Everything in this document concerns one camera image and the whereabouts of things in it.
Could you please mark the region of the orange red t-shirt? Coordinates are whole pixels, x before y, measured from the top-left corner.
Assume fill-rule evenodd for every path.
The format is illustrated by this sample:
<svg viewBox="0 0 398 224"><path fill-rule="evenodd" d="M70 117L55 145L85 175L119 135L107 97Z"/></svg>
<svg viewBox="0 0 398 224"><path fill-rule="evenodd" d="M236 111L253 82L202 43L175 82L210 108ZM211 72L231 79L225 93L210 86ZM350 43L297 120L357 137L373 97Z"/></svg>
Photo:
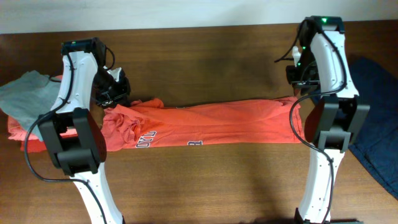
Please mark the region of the orange red t-shirt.
<svg viewBox="0 0 398 224"><path fill-rule="evenodd" d="M191 107L154 98L106 109L101 132L108 151L231 143L298 143L303 135L293 96Z"/></svg>

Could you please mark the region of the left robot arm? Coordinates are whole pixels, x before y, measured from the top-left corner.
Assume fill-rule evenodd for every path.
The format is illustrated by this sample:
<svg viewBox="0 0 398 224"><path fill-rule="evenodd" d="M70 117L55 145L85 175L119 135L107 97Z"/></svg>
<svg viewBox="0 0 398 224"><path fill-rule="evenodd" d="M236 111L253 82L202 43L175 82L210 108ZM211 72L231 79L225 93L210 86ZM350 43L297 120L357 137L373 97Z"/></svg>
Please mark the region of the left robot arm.
<svg viewBox="0 0 398 224"><path fill-rule="evenodd" d="M62 43L63 77L58 96L38 127L53 165L73 182L92 223L124 223L104 170L106 143L90 113L128 104L130 84L122 68L106 66L110 49L99 38Z"/></svg>

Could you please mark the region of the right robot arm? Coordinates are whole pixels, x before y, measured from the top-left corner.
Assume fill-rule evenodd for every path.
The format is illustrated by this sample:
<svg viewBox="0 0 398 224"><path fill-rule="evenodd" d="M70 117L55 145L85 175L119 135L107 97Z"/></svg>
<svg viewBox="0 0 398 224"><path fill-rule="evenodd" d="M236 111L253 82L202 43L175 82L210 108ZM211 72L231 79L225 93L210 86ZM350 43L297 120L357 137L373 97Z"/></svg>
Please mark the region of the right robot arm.
<svg viewBox="0 0 398 224"><path fill-rule="evenodd" d="M349 73L340 17L306 17L288 52L294 64L285 69L287 80L301 95L290 112L306 99L319 100L305 120L304 133L293 131L310 148L305 192L294 223L330 223L338 168L370 106L361 100Z"/></svg>

